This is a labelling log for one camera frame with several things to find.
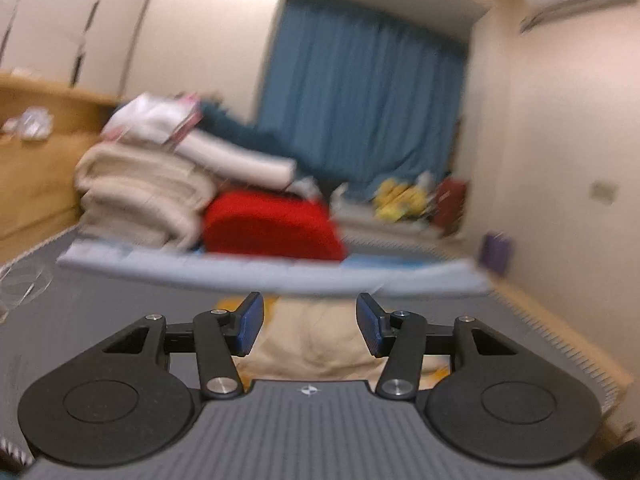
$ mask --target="logo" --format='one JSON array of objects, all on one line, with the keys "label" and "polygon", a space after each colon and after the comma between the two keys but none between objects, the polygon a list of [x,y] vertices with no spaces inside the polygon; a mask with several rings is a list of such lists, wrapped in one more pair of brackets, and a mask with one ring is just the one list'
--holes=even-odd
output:
[{"label": "logo", "polygon": [[320,390],[318,390],[318,388],[316,388],[312,384],[308,384],[307,386],[303,386],[302,388],[300,388],[298,391],[301,394],[305,394],[307,397],[311,397],[312,395],[318,393]]}]

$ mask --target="wooden shelf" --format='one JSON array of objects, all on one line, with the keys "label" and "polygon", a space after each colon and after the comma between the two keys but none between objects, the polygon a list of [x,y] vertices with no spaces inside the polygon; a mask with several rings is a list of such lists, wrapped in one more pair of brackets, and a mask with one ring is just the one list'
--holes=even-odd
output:
[{"label": "wooden shelf", "polygon": [[120,99],[116,96],[97,94],[79,88],[70,88],[62,83],[41,79],[29,79],[0,73],[0,89],[36,93],[53,97],[62,97],[73,101],[105,106],[117,106]]}]

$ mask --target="beige cloth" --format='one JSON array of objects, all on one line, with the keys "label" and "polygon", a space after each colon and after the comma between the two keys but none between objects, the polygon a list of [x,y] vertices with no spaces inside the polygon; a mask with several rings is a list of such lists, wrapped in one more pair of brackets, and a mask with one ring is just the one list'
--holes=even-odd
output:
[{"label": "beige cloth", "polygon": [[200,217],[147,187],[116,178],[94,181],[82,197],[82,234],[147,247],[186,250],[200,237]]},{"label": "beige cloth", "polygon": [[78,162],[78,191],[89,191],[98,180],[146,190],[193,212],[206,208],[216,192],[213,180],[192,162],[117,142],[96,144]]},{"label": "beige cloth", "polygon": [[[240,301],[234,298],[217,308],[232,310]],[[386,358],[369,353],[354,301],[282,298],[265,303],[265,321],[251,353],[234,358],[245,386],[252,379],[367,380],[375,388]],[[448,356],[425,356],[420,388],[432,388],[448,374]]]}]

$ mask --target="teal cloth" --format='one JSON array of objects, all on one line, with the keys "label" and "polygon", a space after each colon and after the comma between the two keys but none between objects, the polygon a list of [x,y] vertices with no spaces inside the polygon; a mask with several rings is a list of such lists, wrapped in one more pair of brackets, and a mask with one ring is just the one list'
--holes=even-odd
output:
[{"label": "teal cloth", "polygon": [[255,142],[373,196],[393,176],[446,170],[465,45],[341,0],[288,0]]},{"label": "teal cloth", "polygon": [[202,119],[197,128],[248,150],[292,158],[298,165],[298,176],[310,175],[318,180],[335,180],[338,183],[347,180],[346,173],[327,170],[321,164],[315,164],[304,149],[287,142],[274,130],[242,124],[215,104],[202,103],[200,111]]}]

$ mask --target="silver screw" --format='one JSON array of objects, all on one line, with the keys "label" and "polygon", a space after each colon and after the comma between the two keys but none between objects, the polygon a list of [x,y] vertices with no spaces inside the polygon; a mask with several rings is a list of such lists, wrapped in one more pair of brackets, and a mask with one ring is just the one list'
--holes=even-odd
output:
[{"label": "silver screw", "polygon": [[414,386],[404,379],[389,379],[382,385],[382,391],[396,397],[410,394]]},{"label": "silver screw", "polygon": [[214,377],[207,381],[207,390],[215,394],[230,394],[238,388],[238,382],[231,377]]}]

